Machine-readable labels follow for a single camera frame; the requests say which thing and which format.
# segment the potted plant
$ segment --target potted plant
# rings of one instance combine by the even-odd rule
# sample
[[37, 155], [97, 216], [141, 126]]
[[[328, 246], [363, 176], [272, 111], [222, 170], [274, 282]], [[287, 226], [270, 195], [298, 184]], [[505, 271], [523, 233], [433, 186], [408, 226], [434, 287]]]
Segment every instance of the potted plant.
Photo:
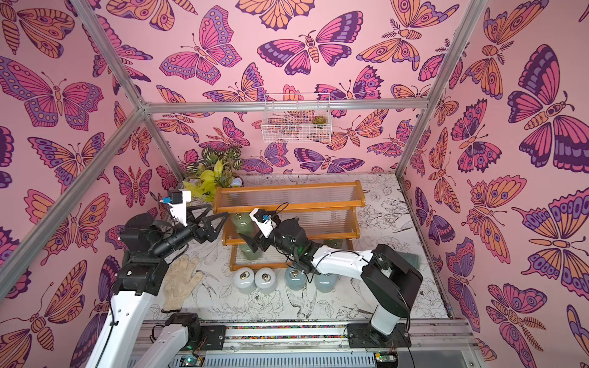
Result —
[[201, 153], [201, 159], [186, 167], [185, 177], [196, 179], [196, 183], [184, 181], [184, 187], [195, 198], [205, 202], [215, 199], [217, 187], [230, 188], [243, 186], [243, 180], [233, 170], [241, 169], [243, 159], [237, 147], [227, 151], [218, 151], [207, 147]]

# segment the white wire basket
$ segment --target white wire basket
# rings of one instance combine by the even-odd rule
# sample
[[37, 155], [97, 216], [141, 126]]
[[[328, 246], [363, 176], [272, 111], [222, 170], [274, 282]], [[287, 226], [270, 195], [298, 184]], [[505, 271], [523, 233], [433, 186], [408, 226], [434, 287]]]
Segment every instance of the white wire basket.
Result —
[[[299, 93], [300, 95], [326, 95], [323, 100], [269, 101], [268, 97], [280, 96], [284, 100], [290, 94], [274, 93], [264, 97], [262, 137], [264, 143], [319, 142], [330, 143], [332, 115], [330, 95]], [[314, 124], [317, 117], [325, 118], [325, 124]]]

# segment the white tabletop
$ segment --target white tabletop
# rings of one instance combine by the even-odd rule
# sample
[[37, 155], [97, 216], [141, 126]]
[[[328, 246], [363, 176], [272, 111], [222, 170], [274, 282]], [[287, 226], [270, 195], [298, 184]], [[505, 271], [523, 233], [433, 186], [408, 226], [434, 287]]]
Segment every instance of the white tabletop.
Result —
[[[372, 175], [270, 175], [245, 176], [246, 186], [285, 185], [306, 183], [337, 183], [360, 180], [366, 192], [366, 207], [357, 208], [360, 239], [353, 240], [355, 250], [373, 249], [379, 243], [397, 251], [419, 255], [423, 275], [421, 289], [415, 299], [411, 318], [447, 318], [444, 303], [432, 270], [411, 217], [392, 174]], [[328, 320], [370, 318], [377, 302], [362, 280], [340, 277], [330, 293], [320, 293], [314, 284], [300, 291], [288, 289], [284, 283], [284, 269], [277, 268], [276, 291], [262, 294], [254, 291], [239, 293], [233, 286], [233, 272], [229, 270], [230, 247], [221, 243], [221, 236], [213, 242], [193, 242], [187, 253], [200, 257], [198, 269], [203, 281], [193, 290], [182, 306], [182, 311], [198, 313], [201, 319], [235, 321], [273, 320]], [[161, 312], [165, 296], [161, 292], [151, 306], [146, 320], [164, 320]]]

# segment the work glove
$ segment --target work glove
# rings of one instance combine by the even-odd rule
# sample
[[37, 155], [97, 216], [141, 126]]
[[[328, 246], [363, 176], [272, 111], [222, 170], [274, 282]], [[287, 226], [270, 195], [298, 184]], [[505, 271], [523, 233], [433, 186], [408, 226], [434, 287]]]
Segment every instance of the work glove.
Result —
[[162, 312], [180, 311], [184, 300], [203, 279], [204, 274], [202, 272], [194, 272], [199, 261], [198, 257], [195, 256], [190, 259], [188, 254], [185, 254], [172, 263], [165, 277], [164, 295], [166, 302]]

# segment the mounting plate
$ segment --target mounting plate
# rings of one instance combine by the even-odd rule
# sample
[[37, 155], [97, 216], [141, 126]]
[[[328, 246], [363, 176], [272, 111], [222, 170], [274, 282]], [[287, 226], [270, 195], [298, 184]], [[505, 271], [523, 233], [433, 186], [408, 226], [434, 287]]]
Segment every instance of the mounting plate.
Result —
[[396, 347], [411, 347], [411, 338], [404, 337], [404, 333], [405, 323], [398, 323], [393, 329], [391, 337], [388, 340], [383, 340], [382, 336], [377, 334], [369, 323], [348, 324], [348, 341], [351, 348], [390, 348], [391, 344]]

